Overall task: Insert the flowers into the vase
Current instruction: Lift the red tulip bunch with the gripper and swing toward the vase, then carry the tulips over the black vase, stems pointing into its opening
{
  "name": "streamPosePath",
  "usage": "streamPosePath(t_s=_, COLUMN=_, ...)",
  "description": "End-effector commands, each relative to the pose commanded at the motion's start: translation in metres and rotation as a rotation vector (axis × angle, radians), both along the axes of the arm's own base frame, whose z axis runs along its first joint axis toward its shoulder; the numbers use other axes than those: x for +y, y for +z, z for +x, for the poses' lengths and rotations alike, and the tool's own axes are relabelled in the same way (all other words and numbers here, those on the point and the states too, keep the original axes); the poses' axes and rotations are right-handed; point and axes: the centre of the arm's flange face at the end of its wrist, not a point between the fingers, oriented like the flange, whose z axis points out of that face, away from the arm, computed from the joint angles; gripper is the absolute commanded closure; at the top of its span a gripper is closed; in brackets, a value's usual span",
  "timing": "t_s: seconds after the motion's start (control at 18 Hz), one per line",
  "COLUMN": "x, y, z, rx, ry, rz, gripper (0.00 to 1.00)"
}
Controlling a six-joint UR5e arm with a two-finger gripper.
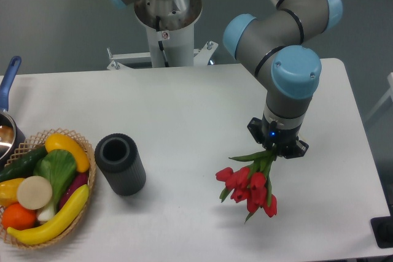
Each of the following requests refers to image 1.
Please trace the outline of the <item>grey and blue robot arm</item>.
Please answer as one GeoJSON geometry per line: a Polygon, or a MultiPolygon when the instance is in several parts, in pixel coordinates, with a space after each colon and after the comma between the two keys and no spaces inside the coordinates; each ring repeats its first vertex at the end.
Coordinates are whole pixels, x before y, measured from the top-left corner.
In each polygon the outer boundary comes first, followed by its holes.
{"type": "MultiPolygon", "coordinates": [[[[145,27],[153,67],[193,66],[194,25],[201,0],[110,0],[133,5],[145,27]]],[[[264,21],[241,14],[225,28],[223,44],[267,90],[262,118],[248,130],[254,140],[284,158],[302,157],[307,143],[298,133],[322,70],[319,57],[303,43],[335,26],[341,0],[270,0],[276,12],[264,21]]]]}

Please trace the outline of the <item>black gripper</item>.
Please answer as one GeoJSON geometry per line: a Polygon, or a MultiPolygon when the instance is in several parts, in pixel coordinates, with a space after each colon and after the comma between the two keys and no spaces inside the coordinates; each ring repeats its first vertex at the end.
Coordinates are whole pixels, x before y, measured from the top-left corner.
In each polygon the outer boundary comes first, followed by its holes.
{"type": "Polygon", "coordinates": [[[261,144],[265,150],[274,150],[277,156],[291,159],[303,157],[309,148],[298,137],[301,125],[290,128],[275,120],[269,122],[265,117],[254,117],[247,128],[256,143],[261,144]]]}

